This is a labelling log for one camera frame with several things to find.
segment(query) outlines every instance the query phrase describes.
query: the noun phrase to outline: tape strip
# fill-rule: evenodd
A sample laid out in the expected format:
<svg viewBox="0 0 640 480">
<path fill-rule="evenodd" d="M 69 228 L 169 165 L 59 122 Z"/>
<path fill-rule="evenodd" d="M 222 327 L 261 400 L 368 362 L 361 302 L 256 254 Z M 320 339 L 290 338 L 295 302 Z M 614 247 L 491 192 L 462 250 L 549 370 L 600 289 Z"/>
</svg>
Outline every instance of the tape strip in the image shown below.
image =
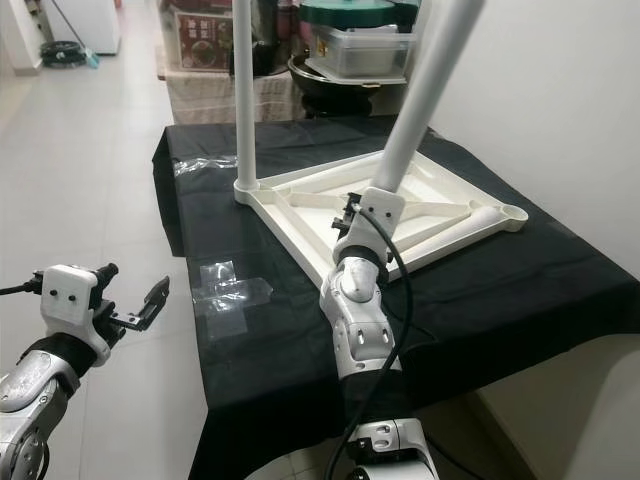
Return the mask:
<svg viewBox="0 0 640 480">
<path fill-rule="evenodd" d="M 176 177 L 185 173 L 195 172 L 202 168 L 236 168 L 238 157 L 236 155 L 219 155 L 217 157 L 198 157 L 193 160 L 183 160 L 173 164 L 173 174 Z"/>
<path fill-rule="evenodd" d="M 194 310 L 212 340 L 246 333 L 244 308 L 268 303 L 273 292 L 264 278 L 238 280 L 233 262 L 202 265 L 200 283 L 193 289 Z"/>
</svg>

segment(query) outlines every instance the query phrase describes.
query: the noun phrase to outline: black cloth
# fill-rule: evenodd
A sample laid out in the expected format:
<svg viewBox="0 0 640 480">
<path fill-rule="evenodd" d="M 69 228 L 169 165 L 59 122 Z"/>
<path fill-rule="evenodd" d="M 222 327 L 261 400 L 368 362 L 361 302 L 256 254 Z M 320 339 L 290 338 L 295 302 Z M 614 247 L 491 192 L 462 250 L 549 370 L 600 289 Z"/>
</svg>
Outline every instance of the black cloth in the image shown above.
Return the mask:
<svg viewBox="0 0 640 480">
<path fill-rule="evenodd" d="M 393 118 L 256 126 L 258 177 L 382 149 Z M 234 168 L 173 166 L 233 155 L 234 126 L 166 129 L 154 157 L 158 203 L 174 254 L 193 288 L 201 265 L 233 261 L 239 279 L 264 278 L 268 303 L 244 310 L 247 332 L 215 338 L 196 317 L 209 412 L 191 478 L 240 479 L 287 452 L 344 428 L 328 322 L 318 291 L 248 207 L 233 198 Z M 419 151 L 529 214 L 412 274 L 415 322 L 402 363 L 414 407 L 471 391 L 590 339 L 633 333 L 638 282 L 507 185 L 471 153 L 428 134 Z M 402 286 L 385 292 L 401 312 Z"/>
</svg>

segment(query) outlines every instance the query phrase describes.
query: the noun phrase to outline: white pipe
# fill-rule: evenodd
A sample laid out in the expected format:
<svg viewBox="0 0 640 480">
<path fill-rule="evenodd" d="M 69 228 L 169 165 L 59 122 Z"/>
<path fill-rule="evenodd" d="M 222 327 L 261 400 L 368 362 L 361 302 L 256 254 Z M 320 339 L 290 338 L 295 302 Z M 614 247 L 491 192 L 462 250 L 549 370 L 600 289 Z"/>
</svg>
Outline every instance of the white pipe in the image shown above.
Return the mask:
<svg viewBox="0 0 640 480">
<path fill-rule="evenodd" d="M 251 52 L 251 2 L 233 2 L 233 63 L 235 67 L 236 142 L 238 179 L 235 188 L 258 189 L 253 105 L 253 59 Z"/>
<path fill-rule="evenodd" d="M 427 46 L 411 76 L 404 104 L 371 181 L 373 187 L 388 192 L 398 190 L 484 2 L 447 0 L 447 3 L 448 12 L 433 35 L 433 44 Z"/>
</svg>

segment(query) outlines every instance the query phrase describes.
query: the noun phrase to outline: tiled floor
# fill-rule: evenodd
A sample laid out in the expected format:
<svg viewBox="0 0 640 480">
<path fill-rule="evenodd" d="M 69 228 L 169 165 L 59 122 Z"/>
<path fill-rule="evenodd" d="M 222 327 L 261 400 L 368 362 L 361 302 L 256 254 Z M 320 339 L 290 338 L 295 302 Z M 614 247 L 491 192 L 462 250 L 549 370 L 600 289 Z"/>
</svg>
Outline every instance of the tiled floor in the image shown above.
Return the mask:
<svg viewBox="0 0 640 480">
<path fill-rule="evenodd" d="M 121 273 L 108 296 L 129 310 L 161 276 L 172 282 L 153 328 L 128 334 L 107 365 L 83 379 L 50 439 L 48 480 L 184 479 L 206 415 L 186 265 L 170 255 L 151 176 L 154 148 L 172 123 L 155 76 L 154 5 L 125 0 L 121 51 L 96 71 L 13 78 L 0 68 L 0 285 L 55 263 L 113 261 Z M 0 372 L 44 334 L 38 301 L 0 299 Z M 458 417 L 442 411 L 438 418 Z M 463 423 L 445 429 L 445 439 L 448 430 L 464 432 Z M 493 479 L 511 478 L 495 452 L 466 443 L 476 465 L 493 465 L 485 470 Z M 279 458 L 250 478 L 318 479 L 333 444 Z M 444 464 L 442 471 L 443 480 L 466 478 Z"/>
</svg>

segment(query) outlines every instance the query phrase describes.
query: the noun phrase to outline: wire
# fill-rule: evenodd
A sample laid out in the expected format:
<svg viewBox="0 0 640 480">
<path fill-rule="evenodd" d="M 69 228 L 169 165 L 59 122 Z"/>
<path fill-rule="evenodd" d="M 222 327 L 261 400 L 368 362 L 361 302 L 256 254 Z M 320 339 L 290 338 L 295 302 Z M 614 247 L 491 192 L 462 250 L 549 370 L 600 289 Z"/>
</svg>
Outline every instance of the wire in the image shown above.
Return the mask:
<svg viewBox="0 0 640 480">
<path fill-rule="evenodd" d="M 49 444 L 44 444 L 44 457 L 42 459 L 42 470 L 40 470 L 40 475 L 38 475 L 37 480 L 44 480 L 44 476 L 47 474 L 47 470 L 49 469 Z"/>
<path fill-rule="evenodd" d="M 475 473 L 473 470 L 470 470 L 469 468 L 465 467 L 462 463 L 460 463 L 458 460 L 456 460 L 453 455 L 447 452 L 444 449 L 444 447 L 440 445 L 437 441 L 435 441 L 433 438 L 427 437 L 427 442 L 431 444 L 434 450 L 436 450 L 440 455 L 442 455 L 445 459 L 447 459 L 449 463 L 459 468 L 470 477 L 475 478 L 476 480 L 486 480 L 484 477 L 481 477 L 480 475 Z"/>
<path fill-rule="evenodd" d="M 347 425 L 347 428 L 345 429 L 344 434 L 342 435 L 342 439 L 340 440 L 338 447 L 331 454 L 331 458 L 329 459 L 329 463 L 327 464 L 327 468 L 324 472 L 324 480 L 332 480 L 333 472 L 336 468 L 336 464 L 338 463 L 338 459 L 340 458 L 340 455 L 342 454 L 343 450 L 347 446 L 347 443 L 349 442 L 349 438 L 355 431 L 356 427 L 360 424 L 360 419 L 362 418 L 362 415 L 364 414 L 365 410 L 369 406 L 369 403 L 371 403 L 371 399 L 373 398 L 373 395 L 378 389 L 380 382 L 382 381 L 384 376 L 387 374 L 387 372 L 389 372 L 389 370 L 391 369 L 391 365 L 393 365 L 393 362 L 395 362 L 396 358 L 398 358 L 398 354 L 400 353 L 400 349 L 402 348 L 402 346 L 404 345 L 407 339 L 407 336 L 409 334 L 409 329 L 411 328 L 411 323 L 413 320 L 413 291 L 411 290 L 411 278 L 409 277 L 409 272 L 407 271 L 407 267 L 402 261 L 400 252 L 398 252 L 398 249 L 393 244 L 393 241 L 391 240 L 391 237 L 389 236 L 389 234 L 384 230 L 382 225 L 380 225 L 378 220 L 376 220 L 376 218 L 373 215 L 365 211 L 358 204 L 353 204 L 352 206 L 353 206 L 353 209 L 356 212 L 360 213 L 360 215 L 362 215 L 365 218 L 365 220 L 371 224 L 371 226 L 376 230 L 376 232 L 378 232 L 378 234 L 384 240 L 384 243 L 386 243 L 387 247 L 389 247 L 389 250 L 391 250 L 391 254 L 396 259 L 396 262 L 398 263 L 398 270 L 400 270 L 400 274 L 402 276 L 402 283 L 404 284 L 404 287 L 405 287 L 405 302 L 407 307 L 405 310 L 405 318 L 404 318 L 404 321 L 402 322 L 402 329 L 400 330 L 400 334 L 398 335 L 398 341 L 393 346 L 393 348 L 391 349 L 391 352 L 389 353 L 389 356 L 387 357 L 384 364 L 382 365 L 378 378 L 373 383 L 365 399 L 358 406 L 358 409 L 353 415 L 351 422 L 349 422 L 349 424 Z"/>
<path fill-rule="evenodd" d="M 0 288 L 0 295 L 11 295 L 12 293 L 26 292 L 27 285 L 18 285 L 16 287 Z"/>
<path fill-rule="evenodd" d="M 0 295 L 11 295 L 12 293 L 33 292 L 37 295 L 42 293 L 42 272 L 34 272 L 34 276 L 28 282 L 15 287 L 0 288 Z"/>
<path fill-rule="evenodd" d="M 397 321 L 402 322 L 402 317 L 400 315 L 398 315 L 395 311 L 393 311 L 391 309 L 391 307 L 389 307 L 389 304 L 385 300 L 384 295 L 382 296 L 382 307 L 386 310 L 386 312 L 389 315 L 391 315 Z M 438 337 L 436 337 L 436 335 L 434 333 L 432 333 L 431 331 L 427 330 L 426 328 L 421 327 L 420 325 L 417 325 L 415 322 L 413 322 L 411 324 L 411 326 L 413 328 L 415 328 L 417 331 L 422 332 L 423 334 L 425 334 L 427 337 L 430 337 L 431 339 L 433 339 L 434 342 L 438 341 Z"/>
</svg>

